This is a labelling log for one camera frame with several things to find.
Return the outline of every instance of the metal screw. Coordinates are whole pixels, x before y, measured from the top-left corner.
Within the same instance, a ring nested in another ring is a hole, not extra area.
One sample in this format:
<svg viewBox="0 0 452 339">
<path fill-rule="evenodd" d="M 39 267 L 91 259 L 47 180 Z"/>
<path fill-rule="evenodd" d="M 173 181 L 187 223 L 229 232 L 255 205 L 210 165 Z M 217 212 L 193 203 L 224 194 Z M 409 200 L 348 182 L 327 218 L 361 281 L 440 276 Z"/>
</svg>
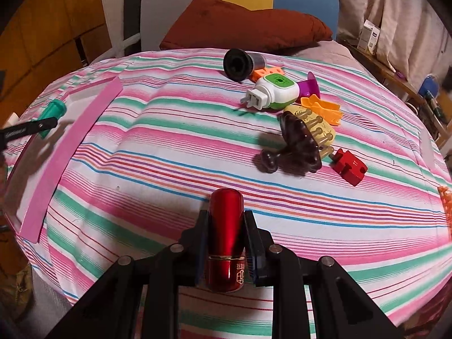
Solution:
<svg viewBox="0 0 452 339">
<path fill-rule="evenodd" d="M 172 244 L 169 248 L 171 252 L 178 253 L 184 251 L 184 247 L 181 244 Z"/>
<path fill-rule="evenodd" d="M 334 259 L 331 256 L 324 256 L 322 257 L 322 264 L 325 266 L 333 266 L 334 265 Z"/>
<path fill-rule="evenodd" d="M 118 259 L 118 264 L 119 265 L 128 265 L 132 262 L 132 258 L 130 256 L 121 256 Z"/>
<path fill-rule="evenodd" d="M 283 250 L 283 247 L 280 244 L 272 244 L 268 250 L 273 253 L 280 253 Z"/>
</svg>

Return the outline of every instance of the gold band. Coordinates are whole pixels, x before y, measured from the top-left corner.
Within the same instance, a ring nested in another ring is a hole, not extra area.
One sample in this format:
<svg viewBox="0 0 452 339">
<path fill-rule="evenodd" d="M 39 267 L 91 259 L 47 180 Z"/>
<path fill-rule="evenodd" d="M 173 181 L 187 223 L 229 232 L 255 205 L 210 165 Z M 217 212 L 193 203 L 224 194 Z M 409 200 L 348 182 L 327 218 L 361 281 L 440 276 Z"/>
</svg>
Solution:
<svg viewBox="0 0 452 339">
<path fill-rule="evenodd" d="M 209 255 L 209 260 L 224 260 L 224 261 L 230 261 L 230 260 L 245 260 L 245 256 L 240 256 L 238 258 L 234 258 L 232 256 L 223 256 L 223 255 Z"/>
</svg>

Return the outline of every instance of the white cardboard box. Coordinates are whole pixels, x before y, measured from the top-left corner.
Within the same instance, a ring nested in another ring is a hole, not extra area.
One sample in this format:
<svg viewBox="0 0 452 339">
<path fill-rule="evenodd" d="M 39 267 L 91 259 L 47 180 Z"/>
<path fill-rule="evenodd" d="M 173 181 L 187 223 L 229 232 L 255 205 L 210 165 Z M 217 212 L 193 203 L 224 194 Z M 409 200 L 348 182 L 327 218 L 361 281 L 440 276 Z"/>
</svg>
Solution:
<svg viewBox="0 0 452 339">
<path fill-rule="evenodd" d="M 378 37 L 380 36 L 380 29 L 377 28 L 371 21 L 366 20 L 359 36 L 358 50 L 361 52 L 374 55 L 377 51 Z"/>
</svg>

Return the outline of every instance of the red puzzle piece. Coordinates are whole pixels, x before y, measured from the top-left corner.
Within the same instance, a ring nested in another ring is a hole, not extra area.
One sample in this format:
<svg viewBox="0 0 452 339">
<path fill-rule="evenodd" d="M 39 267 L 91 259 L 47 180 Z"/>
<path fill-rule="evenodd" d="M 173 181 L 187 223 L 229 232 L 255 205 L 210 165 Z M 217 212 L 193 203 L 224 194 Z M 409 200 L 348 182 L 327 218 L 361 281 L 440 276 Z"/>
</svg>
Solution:
<svg viewBox="0 0 452 339">
<path fill-rule="evenodd" d="M 358 185 L 362 181 L 364 174 L 368 170 L 361 159 L 358 159 L 349 150 L 344 153 L 342 149 L 338 149 L 333 157 L 333 161 L 336 162 L 333 169 L 353 186 Z"/>
</svg>

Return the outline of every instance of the orange clip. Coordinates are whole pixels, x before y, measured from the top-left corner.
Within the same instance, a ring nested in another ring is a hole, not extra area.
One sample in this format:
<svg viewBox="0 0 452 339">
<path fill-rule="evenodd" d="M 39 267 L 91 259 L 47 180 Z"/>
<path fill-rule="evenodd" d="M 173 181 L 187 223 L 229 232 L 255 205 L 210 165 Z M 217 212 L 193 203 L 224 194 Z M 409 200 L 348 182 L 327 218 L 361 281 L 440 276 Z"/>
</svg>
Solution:
<svg viewBox="0 0 452 339">
<path fill-rule="evenodd" d="M 251 74 L 251 81 L 257 82 L 260 78 L 263 78 L 264 76 L 268 74 L 281 74 L 284 75 L 283 69 L 280 67 L 265 67 L 263 69 L 254 70 Z"/>
<path fill-rule="evenodd" d="M 319 99 L 315 94 L 310 97 L 299 98 L 304 108 L 322 116 L 330 125 L 339 125 L 343 113 L 339 111 L 340 105 Z"/>
<path fill-rule="evenodd" d="M 438 187 L 438 192 L 441 198 L 442 207 L 444 208 L 444 214 L 446 214 L 449 234 L 452 237 L 452 193 L 449 191 L 449 188 L 443 186 Z"/>
</svg>

